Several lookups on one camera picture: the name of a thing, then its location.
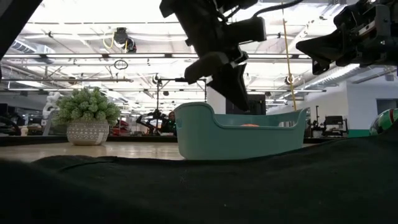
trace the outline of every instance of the wooden floor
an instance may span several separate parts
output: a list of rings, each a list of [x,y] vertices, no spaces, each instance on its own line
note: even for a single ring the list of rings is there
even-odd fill
[[[32,162],[48,156],[118,156],[180,160],[177,143],[106,142],[102,146],[73,146],[70,143],[0,147],[0,157]]]

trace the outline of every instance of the ceiling duct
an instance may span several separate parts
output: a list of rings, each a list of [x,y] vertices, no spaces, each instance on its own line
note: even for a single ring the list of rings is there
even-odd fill
[[[46,45],[34,44],[22,40],[14,40],[11,48],[23,54],[55,54],[55,51]],[[48,58],[35,58],[34,60],[46,64],[54,63],[53,60]]]
[[[374,66],[368,66],[364,68],[360,68],[358,64],[351,64],[347,65],[345,67],[335,67],[334,69],[331,69],[327,72],[325,72],[323,75],[319,75],[313,80],[311,80],[309,83],[306,83],[305,86],[299,86],[297,89],[307,89],[315,86],[330,86],[330,85],[336,85],[339,82],[342,82],[344,80],[347,80],[351,77],[354,77],[355,75],[358,75],[363,72],[367,72],[371,69],[373,69]]]

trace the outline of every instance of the orange object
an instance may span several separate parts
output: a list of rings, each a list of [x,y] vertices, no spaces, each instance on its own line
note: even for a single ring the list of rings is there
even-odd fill
[[[245,127],[259,127],[256,124],[242,124],[241,126],[245,126]]]

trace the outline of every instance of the green ball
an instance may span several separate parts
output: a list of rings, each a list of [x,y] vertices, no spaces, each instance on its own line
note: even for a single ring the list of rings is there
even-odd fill
[[[388,109],[379,114],[379,116],[377,116],[377,118],[373,121],[369,129],[369,134],[372,136],[381,134],[385,130],[389,129],[397,120],[398,109]]]

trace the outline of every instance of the white patterned pot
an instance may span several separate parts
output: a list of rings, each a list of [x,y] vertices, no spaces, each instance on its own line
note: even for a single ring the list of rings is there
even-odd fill
[[[107,121],[73,121],[68,125],[68,141],[76,146],[97,146],[108,138]]]

